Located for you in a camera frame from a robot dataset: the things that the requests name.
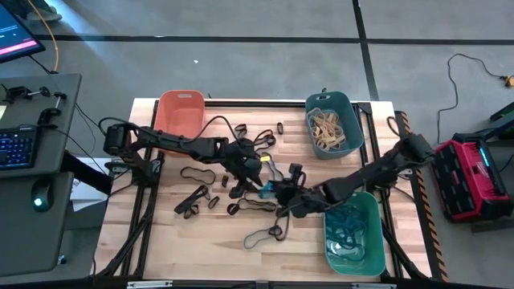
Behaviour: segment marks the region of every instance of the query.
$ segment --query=concrete floor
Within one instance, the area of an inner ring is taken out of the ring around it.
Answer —
[[[352,0],[49,2],[64,16],[52,26],[57,35],[359,37]],[[514,39],[510,0],[360,0],[360,8],[369,39]],[[29,27],[35,34],[47,33],[38,23]],[[51,67],[54,50],[51,42],[44,44],[47,51],[35,57]],[[93,120],[127,118],[134,98],[159,97],[170,89],[196,89],[214,98],[305,99],[327,87],[352,100],[371,99],[360,44],[59,41],[59,51],[59,71],[84,76],[79,103]],[[493,73],[514,71],[514,59],[509,57],[514,46],[509,45],[369,45],[378,98],[405,111],[412,129],[431,144],[437,110],[455,102],[447,60],[457,52],[483,59]],[[512,102],[514,93],[479,63],[455,58],[451,64],[460,101],[454,111],[442,114],[442,140],[454,132],[483,128],[493,112]],[[0,65],[0,77],[43,74],[29,59]],[[77,118],[71,135],[90,148],[92,138],[82,133],[84,129]],[[73,144],[70,148],[79,152]],[[509,154],[495,154],[500,166]],[[101,144],[94,156],[104,156]],[[505,176],[512,175],[510,169]],[[468,225],[448,223],[426,183],[450,280],[512,287],[514,276],[506,275],[504,268],[514,265],[514,252],[507,249],[514,242],[514,230],[472,234]],[[94,242],[84,240],[97,233],[81,231],[76,236],[67,248],[80,243],[80,253],[75,258],[70,253],[69,267],[22,279],[88,274],[91,257],[84,252],[92,252]]]

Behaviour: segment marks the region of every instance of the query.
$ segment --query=teal basket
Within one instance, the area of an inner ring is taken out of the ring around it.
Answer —
[[[314,108],[319,108],[322,112],[335,112],[339,116],[338,125],[343,128],[346,138],[339,149],[324,151],[316,146],[314,136],[312,135],[314,120],[308,115],[308,112]],[[359,149],[363,144],[364,137],[362,136],[361,127],[353,112],[352,103],[350,103],[350,99],[346,94],[342,92],[324,92],[309,96],[305,101],[305,113],[305,121],[309,128],[314,153],[319,159],[330,160],[344,157],[352,151]]]
[[[359,213],[359,218],[349,217],[355,213],[353,210]],[[336,233],[351,230],[357,225],[365,226],[365,229],[356,231],[353,234],[354,240],[347,238],[347,234]],[[359,247],[348,247],[345,245],[348,242],[355,242]],[[355,193],[344,204],[326,212],[324,244],[327,262],[335,272],[342,275],[380,275],[386,268],[386,254],[380,212],[375,197],[371,193]]]

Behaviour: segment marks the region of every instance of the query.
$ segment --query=plastic bin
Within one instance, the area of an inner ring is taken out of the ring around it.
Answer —
[[[197,91],[169,91],[159,99],[154,128],[193,138],[203,128],[205,100]]]
[[[324,151],[316,146],[312,130],[314,128],[314,121],[309,119],[308,112],[314,108],[319,108],[321,111],[332,111],[339,116],[338,125],[343,128],[346,140],[341,144],[339,149],[330,149]],[[344,157],[355,149],[359,149],[364,142],[361,127],[357,122],[355,113],[353,112],[352,104],[348,96],[342,92],[324,92],[309,96],[305,101],[305,121],[309,128],[309,135],[311,138],[314,153],[321,160],[330,160],[338,157]]]
[[[363,235],[356,237],[357,243],[361,244],[364,251],[364,258],[359,261],[348,260],[329,252],[331,240],[327,229],[337,227],[334,220],[335,210],[345,205],[353,205],[359,210],[365,219],[366,230]],[[348,199],[344,204],[329,210],[324,214],[324,243],[325,255],[329,266],[342,275],[378,276],[386,268],[386,254],[382,239],[382,227],[380,211],[375,197],[371,193],[358,192]]]

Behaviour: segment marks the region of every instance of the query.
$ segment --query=monitor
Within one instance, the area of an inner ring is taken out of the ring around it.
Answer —
[[[45,50],[31,32],[0,4],[0,63]]]

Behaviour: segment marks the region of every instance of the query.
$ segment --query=red power station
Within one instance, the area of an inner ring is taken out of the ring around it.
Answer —
[[[451,222],[511,215],[512,203],[480,135],[456,133],[436,149],[432,169],[444,215]]]

